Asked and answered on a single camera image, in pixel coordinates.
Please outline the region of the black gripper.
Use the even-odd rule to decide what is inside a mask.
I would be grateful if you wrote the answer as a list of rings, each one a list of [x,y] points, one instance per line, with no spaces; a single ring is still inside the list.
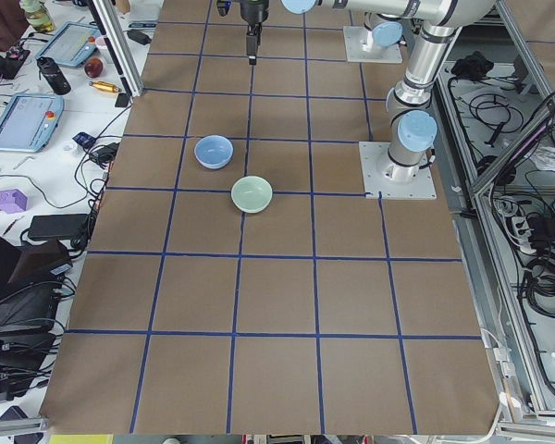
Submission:
[[[268,0],[240,0],[240,16],[249,24],[246,32],[246,52],[250,65],[257,64],[261,44],[262,24],[269,16]]]

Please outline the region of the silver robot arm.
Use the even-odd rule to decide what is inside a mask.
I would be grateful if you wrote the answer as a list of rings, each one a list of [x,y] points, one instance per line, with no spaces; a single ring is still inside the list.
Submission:
[[[261,44],[263,23],[269,16],[268,1],[236,1],[240,17],[247,23],[246,54],[255,66]],[[400,64],[403,26],[399,18],[364,12],[362,26],[343,28],[346,59],[354,63]]]
[[[293,14],[316,6],[377,13],[394,18],[423,21],[402,80],[387,98],[391,126],[388,150],[376,161],[384,179],[410,183],[419,163],[436,138],[435,120],[424,110],[431,87],[464,26],[480,20],[493,7],[492,1],[284,1]]]

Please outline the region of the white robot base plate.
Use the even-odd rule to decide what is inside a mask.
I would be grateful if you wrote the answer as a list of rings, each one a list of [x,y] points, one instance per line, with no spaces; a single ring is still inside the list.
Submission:
[[[388,142],[359,142],[359,155],[366,199],[437,198],[426,154],[422,154],[416,166],[399,166],[389,158]]]

